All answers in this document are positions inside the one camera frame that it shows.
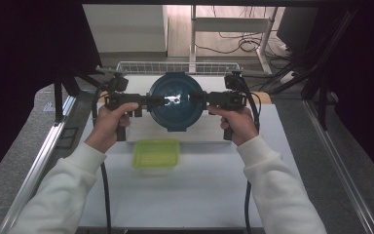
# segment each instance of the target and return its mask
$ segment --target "white sweater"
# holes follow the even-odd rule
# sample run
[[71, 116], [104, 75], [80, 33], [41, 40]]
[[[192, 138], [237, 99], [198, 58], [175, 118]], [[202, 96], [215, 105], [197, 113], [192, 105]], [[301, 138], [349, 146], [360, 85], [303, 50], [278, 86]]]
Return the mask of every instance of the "white sweater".
[[[302, 182], [261, 136], [242, 144], [238, 151], [266, 233], [326, 233]], [[59, 159], [10, 233], [75, 233], [96, 170], [105, 158], [81, 143], [71, 156]]]

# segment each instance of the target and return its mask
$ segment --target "person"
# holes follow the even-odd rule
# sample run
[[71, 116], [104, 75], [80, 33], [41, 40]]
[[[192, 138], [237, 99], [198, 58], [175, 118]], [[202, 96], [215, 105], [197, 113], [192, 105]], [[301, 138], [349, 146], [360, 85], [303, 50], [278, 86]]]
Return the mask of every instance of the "person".
[[[113, 111], [100, 107], [90, 135], [48, 172], [10, 233], [75, 233], [96, 170], [107, 157], [104, 153], [117, 141], [116, 127], [127, 127], [130, 117], [125, 113], [137, 107], [137, 103], [126, 103]], [[232, 141], [244, 161], [243, 171], [252, 184], [265, 232], [326, 233], [302, 182], [258, 134], [250, 110], [207, 109], [221, 116], [222, 129], [230, 126], [234, 131]]]

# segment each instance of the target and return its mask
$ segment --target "hand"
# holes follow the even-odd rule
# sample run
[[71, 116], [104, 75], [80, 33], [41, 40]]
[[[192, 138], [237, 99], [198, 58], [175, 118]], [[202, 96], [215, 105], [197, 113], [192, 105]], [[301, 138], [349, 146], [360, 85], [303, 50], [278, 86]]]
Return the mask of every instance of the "hand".
[[84, 143], [105, 153], [117, 141], [116, 129], [118, 125], [122, 127], [130, 125], [130, 116], [126, 112], [136, 110], [136, 108], [138, 108], [136, 102], [125, 103], [113, 111], [101, 106], [93, 131]]
[[232, 127], [232, 141], [236, 146], [240, 146], [246, 141], [259, 135], [256, 127], [254, 127], [251, 112], [247, 107], [238, 111], [230, 111], [214, 105], [209, 105], [207, 110], [213, 114], [221, 116], [220, 128], [226, 130], [229, 127]]

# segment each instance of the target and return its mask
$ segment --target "gray floor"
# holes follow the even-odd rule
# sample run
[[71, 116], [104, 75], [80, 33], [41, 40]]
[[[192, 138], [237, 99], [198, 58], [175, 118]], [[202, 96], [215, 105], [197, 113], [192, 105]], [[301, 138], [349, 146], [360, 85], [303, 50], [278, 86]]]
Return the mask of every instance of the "gray floor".
[[[120, 60], [186, 61], [187, 58], [166, 58], [149, 54], [102, 55], [104, 66], [115, 67]], [[246, 69], [260, 69], [257, 59], [200, 58], [200, 61], [221, 60], [237, 62]], [[103, 79], [102, 76], [95, 76], [95, 78]], [[71, 120], [74, 125], [69, 127], [77, 128], [76, 138], [79, 139], [79, 135], [84, 128], [83, 121], [86, 120], [90, 111], [85, 103], [88, 103], [92, 92], [90, 90], [94, 88], [79, 79], [78, 81], [85, 92], [81, 95], [78, 106], [74, 109], [80, 114], [74, 114], [76, 119]], [[246, 81], [249, 85], [254, 85], [266, 82], [266, 79], [247, 79]], [[272, 101], [277, 106], [287, 139], [300, 174], [304, 179], [305, 187], [318, 209], [328, 233], [366, 233], [302, 103], [299, 93], [303, 85], [304, 83], [301, 83], [281, 94], [272, 96]], [[54, 104], [53, 96], [53, 87], [47, 87], [37, 93], [35, 107], [27, 123], [0, 165], [0, 225], [53, 124], [55, 113], [44, 111], [48, 102]], [[373, 163], [345, 129], [331, 105], [327, 108], [326, 120], [328, 133], [342, 155], [356, 186], [374, 214]], [[70, 143], [59, 145], [56, 148], [54, 153], [56, 157], [49, 163], [48, 168], [57, 158], [69, 155], [77, 141], [72, 139]], [[81, 229], [79, 233], [87, 233], [87, 231]]]

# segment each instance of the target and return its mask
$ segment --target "white wire rack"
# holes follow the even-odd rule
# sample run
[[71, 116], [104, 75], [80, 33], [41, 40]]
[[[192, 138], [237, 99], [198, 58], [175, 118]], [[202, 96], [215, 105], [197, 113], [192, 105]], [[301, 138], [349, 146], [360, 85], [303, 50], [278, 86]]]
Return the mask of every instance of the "white wire rack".
[[126, 74], [163, 75], [182, 71], [190, 75], [221, 75], [239, 70], [237, 63], [228, 62], [167, 62], [167, 61], [121, 61], [117, 70]]

